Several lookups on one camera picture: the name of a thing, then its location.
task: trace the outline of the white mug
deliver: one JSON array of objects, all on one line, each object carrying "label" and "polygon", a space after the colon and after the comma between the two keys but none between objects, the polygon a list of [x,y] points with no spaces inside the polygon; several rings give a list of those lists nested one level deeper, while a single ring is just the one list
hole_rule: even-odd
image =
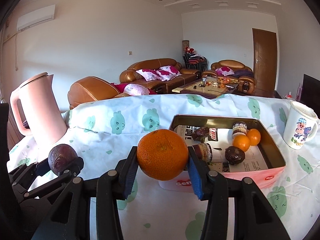
[{"label": "white mug", "polygon": [[295,150],[316,136],[318,130],[316,113],[306,105],[290,101],[290,110],[284,128],[283,140]]}]

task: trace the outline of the white wall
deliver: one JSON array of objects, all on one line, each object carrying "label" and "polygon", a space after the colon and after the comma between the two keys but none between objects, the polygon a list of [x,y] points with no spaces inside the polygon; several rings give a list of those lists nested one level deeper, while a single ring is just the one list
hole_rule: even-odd
[{"label": "white wall", "polygon": [[252,28],[277,33],[276,17],[245,10],[204,10],[182,14],[183,39],[209,65],[234,59],[253,69]]},{"label": "white wall", "polygon": [[181,16],[142,0],[38,0],[17,6],[5,36],[16,31],[18,17],[56,4],[55,19],[19,33],[3,46],[4,96],[31,76],[54,74],[59,108],[69,108],[71,84],[89,75],[119,82],[131,64],[169,57],[182,61]]},{"label": "white wall", "polygon": [[279,0],[280,68],[277,91],[295,98],[303,74],[320,80],[320,25],[303,0]]}]

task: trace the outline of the coffee table top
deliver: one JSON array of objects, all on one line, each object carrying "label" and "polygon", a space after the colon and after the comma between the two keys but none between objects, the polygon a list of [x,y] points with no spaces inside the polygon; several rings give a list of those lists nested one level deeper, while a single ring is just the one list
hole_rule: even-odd
[{"label": "coffee table top", "polygon": [[[213,82],[213,81],[218,81],[218,79],[213,78],[213,77],[207,77],[207,82]],[[212,85],[205,86],[205,87],[199,87],[199,84],[201,84],[201,83],[202,83],[202,79],[198,79],[198,80],[193,81],[191,83],[185,84],[181,87],[172,89],[172,92],[181,93],[181,94],[196,94],[196,95],[200,95],[205,98],[208,98],[208,99],[213,99],[213,98],[217,98],[218,96],[220,96],[222,94],[232,94],[234,91],[237,90],[237,87],[239,85],[239,84],[231,84],[231,85],[235,86],[234,89],[230,89],[228,87],[218,88],[218,87],[214,87]]]}]

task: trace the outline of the newspaper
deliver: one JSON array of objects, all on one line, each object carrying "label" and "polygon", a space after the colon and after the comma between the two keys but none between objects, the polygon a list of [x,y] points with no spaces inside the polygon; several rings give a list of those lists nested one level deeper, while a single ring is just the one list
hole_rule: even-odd
[{"label": "newspaper", "polygon": [[[174,132],[184,138],[187,146],[199,144],[191,137],[199,127],[178,125]],[[211,170],[218,172],[242,172],[267,170],[268,166],[258,148],[250,146],[245,152],[245,159],[238,165],[231,165],[225,158],[225,149],[232,145],[232,129],[210,128],[210,134],[204,143],[208,143],[212,149],[212,162],[208,163]]]}]

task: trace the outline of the curtain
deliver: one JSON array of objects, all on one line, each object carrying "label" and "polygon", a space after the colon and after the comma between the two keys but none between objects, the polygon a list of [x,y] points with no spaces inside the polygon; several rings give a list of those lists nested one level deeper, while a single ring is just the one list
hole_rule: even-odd
[{"label": "curtain", "polygon": [[[3,94],[3,82],[2,82],[2,45],[4,40],[4,30],[0,30],[0,103],[5,103]],[[11,150],[21,139],[24,137],[18,130],[17,124],[14,120],[11,108],[9,110],[9,120],[8,120],[8,148]]]}]

